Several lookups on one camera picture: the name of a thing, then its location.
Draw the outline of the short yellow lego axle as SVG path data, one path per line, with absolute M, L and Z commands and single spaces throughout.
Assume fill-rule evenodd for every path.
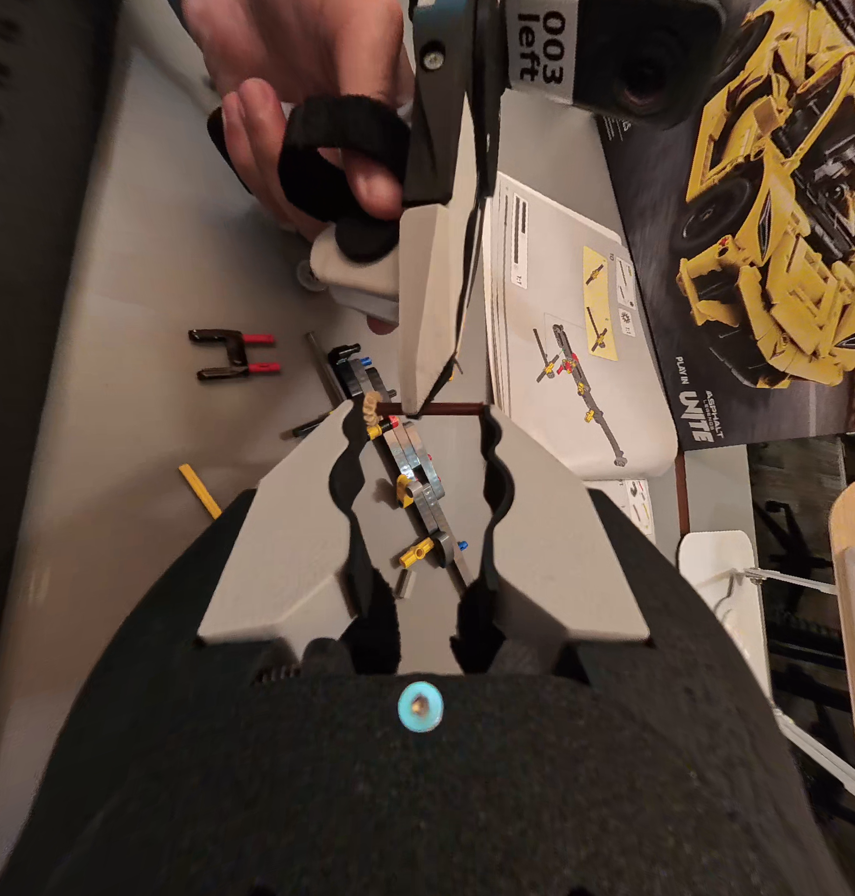
M 209 513 L 211 519 L 219 519 L 222 514 L 222 509 L 191 465 L 182 463 L 178 466 L 177 470 L 203 508 Z

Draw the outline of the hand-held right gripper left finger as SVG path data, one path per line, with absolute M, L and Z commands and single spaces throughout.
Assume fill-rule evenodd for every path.
M 260 481 L 197 630 L 206 644 L 278 642 L 302 658 L 331 639 L 358 673 L 397 672 L 395 598 L 353 507 L 372 440 L 363 404 L 344 401 Z

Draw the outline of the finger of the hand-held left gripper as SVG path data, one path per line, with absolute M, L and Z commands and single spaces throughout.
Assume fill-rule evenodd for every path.
M 471 299 L 478 282 L 479 263 L 485 234 L 485 225 L 491 217 L 496 189 L 476 200 L 474 208 L 465 220 L 463 236 L 463 282 L 459 289 L 454 317 L 454 348 L 444 367 L 444 383 L 455 378 L 456 371 L 461 371 L 459 354 L 462 348 L 463 335 Z
M 399 222 L 399 394 L 405 411 L 424 408 L 446 384 L 465 220 L 483 196 L 470 96 L 463 95 L 456 145 L 442 133 L 431 155 L 426 119 L 417 102 Z

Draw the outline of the long grey lego beam assembly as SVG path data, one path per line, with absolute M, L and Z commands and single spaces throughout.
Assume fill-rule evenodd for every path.
M 306 342 L 334 407 L 345 399 L 363 398 L 371 392 L 378 396 L 376 411 L 392 403 L 396 392 L 385 386 L 358 343 L 325 351 L 312 331 L 306 333 Z M 444 486 L 415 423 L 395 413 L 376 412 L 373 417 L 368 425 L 369 436 L 384 459 L 395 503 L 409 511 L 411 518 L 419 519 L 416 531 L 420 538 L 399 555 L 399 567 L 408 575 L 417 562 L 433 558 L 447 570 L 458 589 L 465 589 L 474 580 L 463 556 L 468 544 L 456 538 L 444 514 Z

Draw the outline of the brown lego axle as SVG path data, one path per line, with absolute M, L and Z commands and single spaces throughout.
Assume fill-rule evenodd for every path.
M 398 417 L 420 420 L 424 417 L 478 417 L 487 405 L 483 402 L 428 402 L 424 408 L 405 411 L 399 402 L 378 402 L 376 414 L 381 418 Z

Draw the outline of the lego box yellow car picture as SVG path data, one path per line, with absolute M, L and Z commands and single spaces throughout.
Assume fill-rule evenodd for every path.
M 855 2 L 724 5 L 690 118 L 598 118 L 685 453 L 855 433 Z

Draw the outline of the person's left hand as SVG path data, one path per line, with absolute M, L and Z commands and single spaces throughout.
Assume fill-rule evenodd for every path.
M 311 96 L 360 95 L 398 111 L 414 93 L 394 1 L 182 1 L 178 11 L 220 95 L 221 146 L 285 229 L 314 241 L 325 224 L 287 199 L 278 160 L 286 109 Z

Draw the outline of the wooden board document stand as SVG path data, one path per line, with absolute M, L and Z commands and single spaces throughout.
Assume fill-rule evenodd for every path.
M 837 599 L 849 700 L 855 729 L 855 482 L 835 501 L 829 517 L 835 585 L 754 568 L 753 549 L 744 532 L 695 532 L 680 543 L 678 567 L 727 630 L 747 661 L 758 686 L 769 700 L 774 717 L 792 745 L 831 774 L 855 797 L 855 769 L 805 733 L 777 708 L 764 631 L 761 586 L 764 581 L 811 586 Z

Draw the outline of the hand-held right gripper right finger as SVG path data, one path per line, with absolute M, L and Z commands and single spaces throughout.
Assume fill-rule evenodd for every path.
M 504 644 L 553 670 L 578 644 L 646 644 L 648 624 L 582 481 L 494 405 L 479 414 L 490 517 L 462 595 L 456 661 L 489 671 Z

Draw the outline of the open lego instruction booklet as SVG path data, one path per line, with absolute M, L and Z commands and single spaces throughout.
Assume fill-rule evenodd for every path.
M 482 256 L 496 405 L 655 541 L 648 481 L 677 434 L 625 243 L 499 174 Z

